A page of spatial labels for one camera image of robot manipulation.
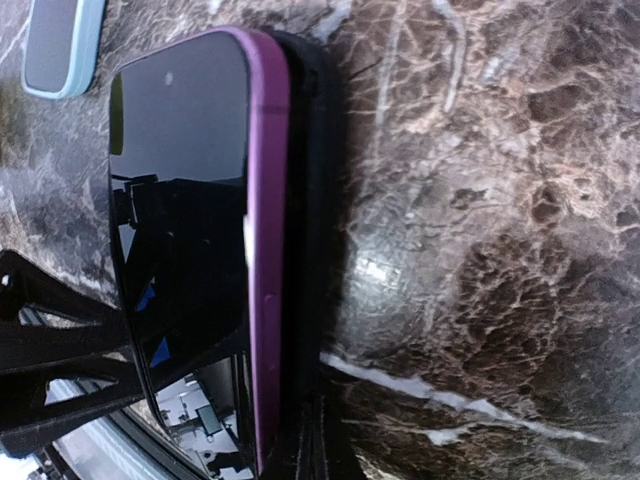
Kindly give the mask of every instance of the light blue device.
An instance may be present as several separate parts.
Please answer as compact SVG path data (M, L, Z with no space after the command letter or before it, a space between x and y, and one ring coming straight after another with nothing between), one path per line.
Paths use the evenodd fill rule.
M22 86L57 100L87 91L107 0L32 0Z

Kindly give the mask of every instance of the purple smartphone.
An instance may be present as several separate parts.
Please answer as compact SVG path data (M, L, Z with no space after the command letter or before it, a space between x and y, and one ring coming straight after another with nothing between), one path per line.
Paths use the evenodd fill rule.
M278 44L225 27L122 67L110 104L115 271L145 393L195 375L205 430L234 419L257 473L280 419L289 95Z

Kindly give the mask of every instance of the purple phone frame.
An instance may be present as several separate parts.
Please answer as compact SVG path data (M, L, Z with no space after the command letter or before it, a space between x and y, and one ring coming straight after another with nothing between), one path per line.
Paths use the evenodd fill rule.
M284 53L273 38L262 32L238 27L207 30L157 51L212 33L230 34L240 43L251 76L245 250L249 277L256 462L260 474L266 465L280 423L289 67Z

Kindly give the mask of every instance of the gray screen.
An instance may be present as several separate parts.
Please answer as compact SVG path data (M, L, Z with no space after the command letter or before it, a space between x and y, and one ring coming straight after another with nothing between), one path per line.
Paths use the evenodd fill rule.
M45 92L64 87L78 1L34 0L25 57L29 87Z

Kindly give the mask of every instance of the brown marble countertop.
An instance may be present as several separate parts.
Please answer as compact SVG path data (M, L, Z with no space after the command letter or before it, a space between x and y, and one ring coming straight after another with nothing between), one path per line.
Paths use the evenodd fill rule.
M84 96L26 96L0 2L0 246L115 302L107 87L221 24L349 79L347 259L323 361L374 479L640 478L640 4L111 0Z

